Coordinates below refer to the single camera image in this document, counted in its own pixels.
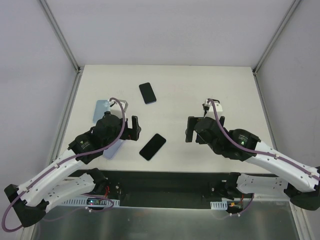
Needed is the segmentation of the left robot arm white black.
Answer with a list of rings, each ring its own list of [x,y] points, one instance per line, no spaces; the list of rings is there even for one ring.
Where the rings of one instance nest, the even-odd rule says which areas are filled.
[[[141,127],[138,117],[128,120],[105,112],[96,125],[78,135],[68,148],[48,167],[31,180],[20,184],[10,184],[4,189],[10,205],[14,209],[21,226],[27,228],[35,225],[55,206],[68,198],[82,194],[102,194],[106,192],[108,180],[98,168],[89,169],[80,177],[61,185],[61,181],[100,157],[104,150],[118,140],[137,141]]]

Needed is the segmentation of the black phone teal edge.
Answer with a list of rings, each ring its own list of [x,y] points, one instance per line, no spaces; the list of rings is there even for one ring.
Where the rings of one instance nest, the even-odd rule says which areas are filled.
[[[150,161],[166,142],[167,140],[163,136],[156,133],[139,151],[139,155],[146,161]]]

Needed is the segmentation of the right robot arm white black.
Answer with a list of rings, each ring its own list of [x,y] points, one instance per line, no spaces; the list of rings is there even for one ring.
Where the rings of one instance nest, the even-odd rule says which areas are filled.
[[[196,143],[208,145],[215,154],[256,165],[274,175],[254,176],[232,172],[220,191],[224,197],[232,199],[239,194],[284,194],[301,209],[319,209],[319,167],[310,167],[285,156],[244,129],[228,131],[223,127],[224,120],[224,117],[218,121],[210,117],[188,117],[185,141],[192,142],[196,133]]]

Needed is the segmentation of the lavender phone case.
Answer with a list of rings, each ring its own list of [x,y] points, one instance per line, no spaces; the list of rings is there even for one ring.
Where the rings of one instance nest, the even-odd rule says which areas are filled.
[[[117,154],[117,152],[119,151],[119,149],[122,147],[124,142],[125,142],[124,140],[119,139],[111,147],[109,147],[108,149],[104,150],[102,156],[104,158],[106,158],[107,160],[112,160],[115,157],[115,155]]]

